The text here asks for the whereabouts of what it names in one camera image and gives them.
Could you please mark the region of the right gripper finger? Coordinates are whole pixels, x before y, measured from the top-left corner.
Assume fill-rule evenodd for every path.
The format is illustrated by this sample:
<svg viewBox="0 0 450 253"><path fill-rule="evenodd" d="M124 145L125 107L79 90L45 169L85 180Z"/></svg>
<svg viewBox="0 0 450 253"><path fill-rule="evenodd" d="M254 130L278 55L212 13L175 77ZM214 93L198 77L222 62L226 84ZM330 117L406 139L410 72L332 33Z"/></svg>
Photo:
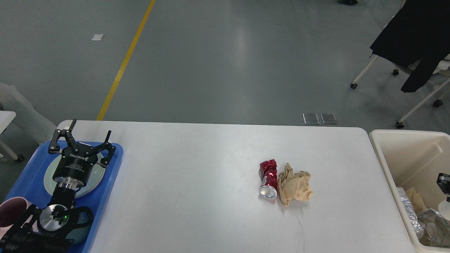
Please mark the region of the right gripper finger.
<svg viewBox="0 0 450 253"><path fill-rule="evenodd" d="M450 202L450 175L439 173L437 178L437 185L443 194L446 195L446 202Z"/></svg>

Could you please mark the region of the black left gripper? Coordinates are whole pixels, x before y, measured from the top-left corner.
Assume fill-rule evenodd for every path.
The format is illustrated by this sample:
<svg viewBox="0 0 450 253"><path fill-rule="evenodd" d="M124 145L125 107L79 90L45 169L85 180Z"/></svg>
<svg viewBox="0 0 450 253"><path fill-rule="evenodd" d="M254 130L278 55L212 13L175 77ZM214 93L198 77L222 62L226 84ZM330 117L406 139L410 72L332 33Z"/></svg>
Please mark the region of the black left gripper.
<svg viewBox="0 0 450 253"><path fill-rule="evenodd" d="M72 135L72 130L76 123L77 120L74 119L68 129L56 129L54 131L48 147L48 153L58 153L61 150L58 140L60 138L65 139L67 147L62 150L61 160L53 173L52 179L57 183L62 183L65 179L75 180L77 188L82 188L87 185L95 163L103 168L110 164L116 151L116 146L109 142L111 131L108 131L106 134L105 141L95 147L85 143L77 143ZM104 150L108 151L108 155L101 158L100 162L98 162L98 154Z"/></svg>

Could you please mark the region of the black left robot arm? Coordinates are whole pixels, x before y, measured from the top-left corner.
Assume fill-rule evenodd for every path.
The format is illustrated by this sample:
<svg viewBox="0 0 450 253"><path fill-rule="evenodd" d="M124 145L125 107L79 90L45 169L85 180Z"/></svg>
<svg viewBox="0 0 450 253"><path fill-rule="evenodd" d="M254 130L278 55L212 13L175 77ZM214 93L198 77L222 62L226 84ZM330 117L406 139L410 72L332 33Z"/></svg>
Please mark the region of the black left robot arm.
<svg viewBox="0 0 450 253"><path fill-rule="evenodd" d="M119 144L76 141L56 129L1 204L2 253L87 253L117 178Z"/></svg>

